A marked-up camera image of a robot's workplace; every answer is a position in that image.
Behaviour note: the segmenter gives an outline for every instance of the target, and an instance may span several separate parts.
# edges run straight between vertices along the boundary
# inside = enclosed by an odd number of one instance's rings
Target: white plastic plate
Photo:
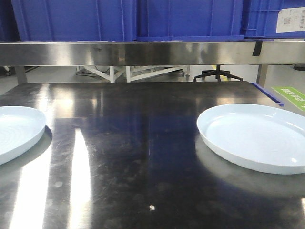
[[[273,174],[305,172],[305,117],[254,104],[202,112],[197,126],[206,145],[239,166]]]
[[[34,146],[44,133],[45,115],[23,106],[0,107],[0,165]]]

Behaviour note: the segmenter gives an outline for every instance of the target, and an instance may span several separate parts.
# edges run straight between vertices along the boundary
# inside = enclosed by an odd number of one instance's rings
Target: metal rail
[[[201,65],[305,63],[305,41],[0,43],[0,66]]]

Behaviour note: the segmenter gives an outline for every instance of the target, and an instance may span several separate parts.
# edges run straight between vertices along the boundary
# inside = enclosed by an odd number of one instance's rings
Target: green sign
[[[272,87],[279,94],[292,102],[297,108],[305,111],[305,95],[293,87]]]

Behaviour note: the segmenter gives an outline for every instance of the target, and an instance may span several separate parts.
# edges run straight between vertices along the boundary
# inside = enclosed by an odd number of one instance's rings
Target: black clip
[[[252,56],[260,56],[261,51],[262,51],[262,46],[263,46],[262,41],[256,41]]]

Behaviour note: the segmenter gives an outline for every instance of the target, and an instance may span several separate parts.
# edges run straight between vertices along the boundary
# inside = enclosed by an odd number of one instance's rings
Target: blue storage bin
[[[139,0],[140,41],[240,40],[243,0]]]
[[[22,41],[132,41],[136,0],[12,0]]]
[[[11,0],[0,0],[0,41],[18,40],[18,30]]]
[[[246,38],[305,38],[305,9],[300,7],[305,7],[304,0],[244,0],[242,34]]]

